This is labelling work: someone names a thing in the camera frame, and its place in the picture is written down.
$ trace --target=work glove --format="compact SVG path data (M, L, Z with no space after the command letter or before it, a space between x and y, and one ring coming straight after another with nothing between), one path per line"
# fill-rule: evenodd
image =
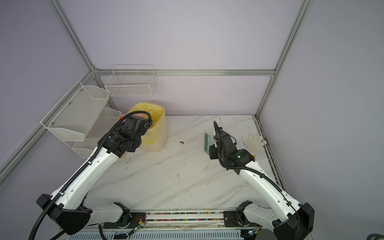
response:
M266 144L266 141L263 141L263 136L260 136L258 133L253 134L253 132L249 132L248 139L246 136L242 136L242 139L247 151L254 157L256 152Z

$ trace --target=yellow trash bin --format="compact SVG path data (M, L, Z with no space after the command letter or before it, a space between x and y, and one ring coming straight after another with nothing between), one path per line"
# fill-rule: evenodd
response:
M148 129L145 135L141 136L140 147L152 152L158 152L164 147L168 139L165 110L155 103L141 102L131 108L128 113L139 110L148 112L153 120L151 128Z

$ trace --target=cleaning brush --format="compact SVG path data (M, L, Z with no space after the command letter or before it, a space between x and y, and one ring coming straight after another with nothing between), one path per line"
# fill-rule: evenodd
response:
M209 146L214 145L212 137L208 134L204 134L204 151L209 155Z

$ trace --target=marble surface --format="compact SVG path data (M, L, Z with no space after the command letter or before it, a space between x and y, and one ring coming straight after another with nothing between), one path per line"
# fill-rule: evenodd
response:
M94 184L86 203L121 202L132 210L234 208L245 200L268 206L245 179L204 151L204 133L213 136L213 121L237 139L238 149L245 148L241 137L257 132L251 115L167 116L166 121L169 137L164 148L127 153ZM273 179L264 150L256 160Z

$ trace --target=white wire basket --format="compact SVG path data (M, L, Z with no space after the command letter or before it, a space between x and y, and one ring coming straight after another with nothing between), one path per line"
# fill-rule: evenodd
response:
M49 112L40 122L62 141L84 141L110 96L105 89L76 84L80 87L60 112L47 122Z
M105 89L112 97L152 96L156 86L153 65L111 65Z
M97 146L97 142L119 120L120 115L120 111L111 108L103 108L85 140L75 142L71 148L82 158L89 158L94 148Z

